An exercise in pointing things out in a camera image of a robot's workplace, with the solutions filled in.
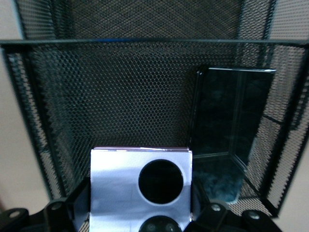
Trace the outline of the black slab smartphone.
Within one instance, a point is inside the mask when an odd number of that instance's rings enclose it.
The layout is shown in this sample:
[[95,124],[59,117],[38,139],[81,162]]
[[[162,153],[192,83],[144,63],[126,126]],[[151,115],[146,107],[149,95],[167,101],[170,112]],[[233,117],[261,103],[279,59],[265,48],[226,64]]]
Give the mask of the black slab smartphone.
[[238,201],[275,73],[215,67],[198,73],[189,147],[193,177],[209,199]]

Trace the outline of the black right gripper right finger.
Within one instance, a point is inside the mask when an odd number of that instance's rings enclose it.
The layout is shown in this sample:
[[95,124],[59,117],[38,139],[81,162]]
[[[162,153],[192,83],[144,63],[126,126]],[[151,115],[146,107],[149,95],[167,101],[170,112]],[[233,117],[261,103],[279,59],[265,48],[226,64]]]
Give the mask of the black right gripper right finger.
[[246,210],[240,216],[212,202],[199,183],[191,184],[192,221],[184,232],[282,232],[265,213]]

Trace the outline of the lavender flip phone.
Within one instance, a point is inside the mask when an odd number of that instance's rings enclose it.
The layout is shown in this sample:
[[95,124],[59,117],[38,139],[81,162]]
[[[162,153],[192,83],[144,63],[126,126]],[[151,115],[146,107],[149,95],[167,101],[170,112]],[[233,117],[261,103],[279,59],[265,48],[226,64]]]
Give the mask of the lavender flip phone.
[[183,232],[192,220],[192,152],[184,147],[91,151],[89,232]]

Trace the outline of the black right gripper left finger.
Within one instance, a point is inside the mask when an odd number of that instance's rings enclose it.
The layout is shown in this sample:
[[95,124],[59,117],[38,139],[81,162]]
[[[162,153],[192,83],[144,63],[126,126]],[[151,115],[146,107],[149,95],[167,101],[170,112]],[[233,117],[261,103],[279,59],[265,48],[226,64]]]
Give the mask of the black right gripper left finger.
[[79,232],[90,213],[90,178],[68,196],[50,201],[41,211],[26,208],[0,213],[0,232]]

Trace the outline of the black two-tier mesh tray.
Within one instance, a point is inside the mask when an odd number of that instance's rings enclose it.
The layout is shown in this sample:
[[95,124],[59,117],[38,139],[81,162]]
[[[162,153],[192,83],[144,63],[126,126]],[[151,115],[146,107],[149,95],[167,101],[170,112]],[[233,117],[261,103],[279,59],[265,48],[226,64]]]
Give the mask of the black two-tier mesh tray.
[[206,131],[244,167],[235,212],[277,216],[309,140],[309,0],[12,0],[0,41],[50,198],[89,173],[95,145],[188,146],[196,72],[275,69],[258,131]]

